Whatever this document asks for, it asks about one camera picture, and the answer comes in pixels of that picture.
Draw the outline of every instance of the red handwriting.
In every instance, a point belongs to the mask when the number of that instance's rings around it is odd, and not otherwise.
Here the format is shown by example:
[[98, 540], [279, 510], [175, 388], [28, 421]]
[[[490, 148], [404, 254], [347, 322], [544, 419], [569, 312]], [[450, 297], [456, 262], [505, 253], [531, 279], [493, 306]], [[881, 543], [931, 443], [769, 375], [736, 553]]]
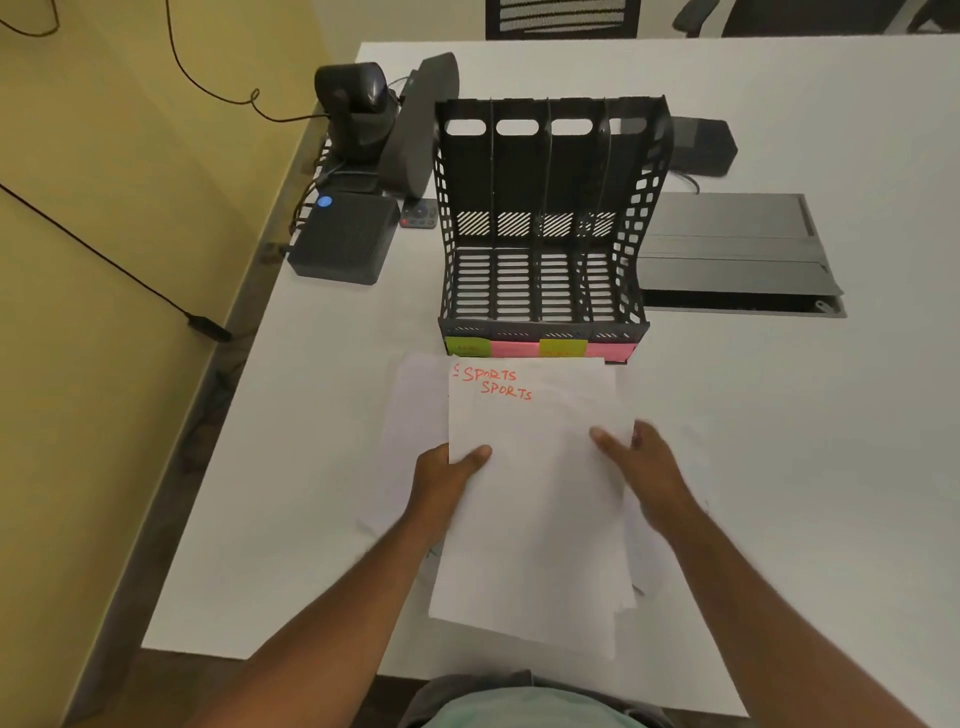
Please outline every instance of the red handwriting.
[[[458, 377], [460, 364], [453, 365], [453, 376]], [[509, 369], [478, 369], [476, 367], [464, 367], [464, 381], [474, 381], [475, 379], [502, 379], [504, 381], [516, 381], [516, 372]]]
[[514, 387], [512, 384], [497, 384], [495, 381], [484, 379], [480, 385], [481, 394], [485, 395], [503, 395], [504, 397], [516, 397], [520, 400], [531, 400], [531, 392], [522, 387]]

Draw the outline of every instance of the black tray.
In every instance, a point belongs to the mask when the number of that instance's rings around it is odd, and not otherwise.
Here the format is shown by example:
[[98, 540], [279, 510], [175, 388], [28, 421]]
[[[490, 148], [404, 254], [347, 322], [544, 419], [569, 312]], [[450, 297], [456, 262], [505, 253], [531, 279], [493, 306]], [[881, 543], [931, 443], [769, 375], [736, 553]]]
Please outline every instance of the black tray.
[[[505, 119], [528, 134], [495, 131]], [[443, 336], [638, 342], [636, 256], [673, 152], [665, 99], [458, 99], [437, 123]]]

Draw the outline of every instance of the yellow sticky note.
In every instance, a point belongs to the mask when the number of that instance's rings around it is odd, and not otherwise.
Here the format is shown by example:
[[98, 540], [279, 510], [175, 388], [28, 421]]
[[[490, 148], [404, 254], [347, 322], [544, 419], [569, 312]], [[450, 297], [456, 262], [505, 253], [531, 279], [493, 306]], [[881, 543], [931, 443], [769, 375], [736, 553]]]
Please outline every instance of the yellow sticky note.
[[587, 339], [540, 339], [540, 356], [583, 356]]
[[490, 356], [490, 339], [480, 339], [475, 336], [446, 336], [444, 340], [447, 352], [455, 356]]

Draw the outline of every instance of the hand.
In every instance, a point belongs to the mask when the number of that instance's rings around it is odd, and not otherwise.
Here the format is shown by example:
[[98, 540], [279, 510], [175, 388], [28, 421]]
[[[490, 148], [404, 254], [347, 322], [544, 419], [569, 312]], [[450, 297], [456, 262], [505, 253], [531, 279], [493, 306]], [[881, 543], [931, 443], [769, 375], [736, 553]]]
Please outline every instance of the hand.
[[403, 518], [428, 539], [428, 547], [444, 537], [470, 476], [487, 464], [493, 450], [481, 445], [459, 463], [449, 462], [447, 443], [417, 458], [414, 487]]
[[680, 473], [677, 461], [657, 429], [642, 420], [634, 422], [630, 446], [623, 445], [602, 427], [590, 428], [590, 439], [623, 473], [636, 493], [647, 521], [660, 533], [690, 508], [698, 508]]

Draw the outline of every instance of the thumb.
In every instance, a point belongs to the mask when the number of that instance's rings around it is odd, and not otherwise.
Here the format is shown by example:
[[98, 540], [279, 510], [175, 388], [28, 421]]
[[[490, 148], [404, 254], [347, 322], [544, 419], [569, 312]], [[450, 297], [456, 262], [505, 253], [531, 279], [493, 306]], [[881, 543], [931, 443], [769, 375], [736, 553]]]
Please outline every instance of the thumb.
[[464, 477], [464, 479], [469, 478], [487, 464], [487, 461], [490, 460], [490, 456], [492, 454], [493, 448], [491, 448], [489, 445], [481, 445], [479, 448], [469, 452], [467, 457], [465, 457], [459, 463], [454, 463], [454, 467], [457, 469], [457, 472]]
[[626, 467], [627, 458], [630, 456], [630, 449], [613, 437], [607, 430], [603, 427], [591, 427], [590, 439], [621, 471]]

